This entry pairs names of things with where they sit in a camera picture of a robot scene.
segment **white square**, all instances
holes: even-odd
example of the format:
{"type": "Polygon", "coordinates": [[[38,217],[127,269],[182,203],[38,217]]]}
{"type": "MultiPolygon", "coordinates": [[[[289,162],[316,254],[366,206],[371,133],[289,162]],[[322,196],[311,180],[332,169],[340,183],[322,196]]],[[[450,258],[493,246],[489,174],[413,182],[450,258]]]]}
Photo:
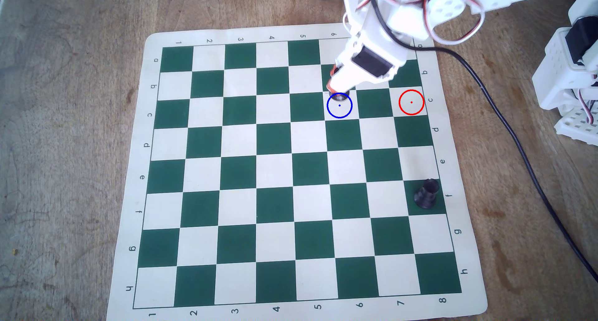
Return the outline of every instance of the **white square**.
{"type": "Polygon", "coordinates": [[[181,160],[187,155],[187,128],[154,129],[151,160],[181,160]]]}
{"type": "Polygon", "coordinates": [[[407,216],[407,198],[403,181],[366,183],[370,218],[407,216]]]}
{"type": "Polygon", "coordinates": [[[193,98],[189,100],[189,127],[222,126],[224,98],[193,98]]]}
{"type": "Polygon", "coordinates": [[[397,148],[395,118],[360,118],[361,144],[363,149],[397,148]]]}
{"type": "Polygon", "coordinates": [[[324,96],[324,120],[350,120],[359,118],[357,91],[350,90],[349,98],[341,102],[331,99],[329,92],[323,92],[322,95],[324,96]]]}
{"type": "Polygon", "coordinates": [[[453,242],[445,214],[409,216],[409,227],[415,254],[453,251],[453,242]]]}
{"type": "Polygon", "coordinates": [[[389,93],[391,94],[391,107],[392,107],[392,116],[395,117],[408,117],[411,116],[410,114],[417,113],[418,116],[426,115],[426,107],[423,105],[422,96],[417,94],[417,92],[409,91],[408,90],[416,90],[419,93],[423,94],[422,88],[391,88],[389,89],[389,93]]]}
{"type": "Polygon", "coordinates": [[[256,151],[255,124],[222,127],[222,157],[255,155],[256,151]]]}
{"type": "Polygon", "coordinates": [[[162,72],[158,86],[158,100],[189,99],[192,72],[162,72]]]}
{"type": "Polygon", "coordinates": [[[258,188],[293,186],[293,157],[291,154],[258,155],[255,165],[258,188]]]}
{"type": "Polygon", "coordinates": [[[403,180],[438,179],[433,146],[399,148],[403,180]]]}
{"type": "Polygon", "coordinates": [[[143,267],[137,270],[136,309],[175,305],[176,266],[143,267]]]}
{"type": "Polygon", "coordinates": [[[214,71],[224,69],[225,45],[193,47],[193,71],[214,71]]]}
{"type": "Polygon", "coordinates": [[[257,123],[291,122],[291,100],[288,94],[268,94],[255,97],[257,123]]]}
{"type": "Polygon", "coordinates": [[[336,58],[347,46],[348,38],[320,40],[320,64],[335,64],[336,58]]]}
{"type": "Polygon", "coordinates": [[[328,177],[330,184],[365,183],[363,150],[329,151],[328,177]]]}
{"type": "Polygon", "coordinates": [[[295,261],[297,300],[336,299],[339,297],[336,260],[302,259],[295,261]]]}
{"type": "Polygon", "coordinates": [[[264,223],[255,226],[255,261],[295,260],[295,223],[264,223]]]}
{"type": "Polygon", "coordinates": [[[183,193],[148,194],[145,200],[144,230],[181,227],[183,193]]]}
{"type": "Polygon", "coordinates": [[[289,92],[322,92],[320,65],[289,66],[289,92]]]}
{"type": "Polygon", "coordinates": [[[334,256],[366,257],[374,255],[374,238],[369,218],[333,220],[334,256]]]}
{"type": "Polygon", "coordinates": [[[293,215],[295,222],[331,220],[333,206],[330,186],[320,184],[293,187],[293,215]]]}
{"type": "Polygon", "coordinates": [[[291,122],[291,151],[320,153],[328,150],[326,123],[324,121],[291,122]]]}
{"type": "Polygon", "coordinates": [[[216,264],[218,226],[179,229],[176,266],[216,264]]]}
{"type": "Polygon", "coordinates": [[[183,192],[220,190],[220,157],[185,160],[183,192]]]}
{"type": "Polygon", "coordinates": [[[287,42],[256,43],[255,63],[258,68],[289,66],[289,48],[287,42]]]}
{"type": "Polygon", "coordinates": [[[224,96],[249,96],[257,94],[255,68],[224,70],[224,96]]]}
{"type": "Polygon", "coordinates": [[[369,81],[363,81],[355,86],[356,90],[376,90],[376,89],[387,89],[388,81],[382,81],[379,83],[370,83],[369,81]]]}
{"type": "Polygon", "coordinates": [[[218,225],[255,224],[256,202],[255,188],[221,190],[218,225]]]}
{"type": "Polygon", "coordinates": [[[415,255],[376,256],[378,294],[420,294],[415,255]]]}
{"type": "Polygon", "coordinates": [[[255,263],[216,265],[214,304],[255,302],[255,263]]]}

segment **wood grain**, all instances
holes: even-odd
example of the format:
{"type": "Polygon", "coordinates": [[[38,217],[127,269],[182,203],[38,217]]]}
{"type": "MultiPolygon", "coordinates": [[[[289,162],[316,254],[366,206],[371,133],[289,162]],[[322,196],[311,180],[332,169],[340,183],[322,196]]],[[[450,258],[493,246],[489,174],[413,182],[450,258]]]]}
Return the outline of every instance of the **wood grain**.
{"type": "MultiPolygon", "coordinates": [[[[598,268],[597,148],[557,136],[531,76],[574,0],[491,12],[454,47],[485,81],[547,196],[598,268]]],[[[341,0],[4,0],[0,319],[97,320],[112,260],[144,41],[155,32],[339,22],[341,0]],[[12,249],[18,249],[16,255],[12,249]]],[[[455,38],[467,14],[438,32],[455,38]]],[[[595,319],[598,285],[467,72],[439,55],[489,308],[476,320],[595,319]]]]}

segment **black chess piece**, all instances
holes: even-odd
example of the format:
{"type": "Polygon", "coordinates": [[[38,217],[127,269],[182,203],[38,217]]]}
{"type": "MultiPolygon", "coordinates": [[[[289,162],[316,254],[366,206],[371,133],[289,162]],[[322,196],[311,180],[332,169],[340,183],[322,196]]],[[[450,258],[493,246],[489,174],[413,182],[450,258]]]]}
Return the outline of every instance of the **black chess piece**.
{"type": "Polygon", "coordinates": [[[436,203],[436,194],[440,190],[440,185],[435,179],[427,179],[423,182],[422,187],[415,192],[413,200],[418,207],[422,209],[430,209],[436,203]]]}

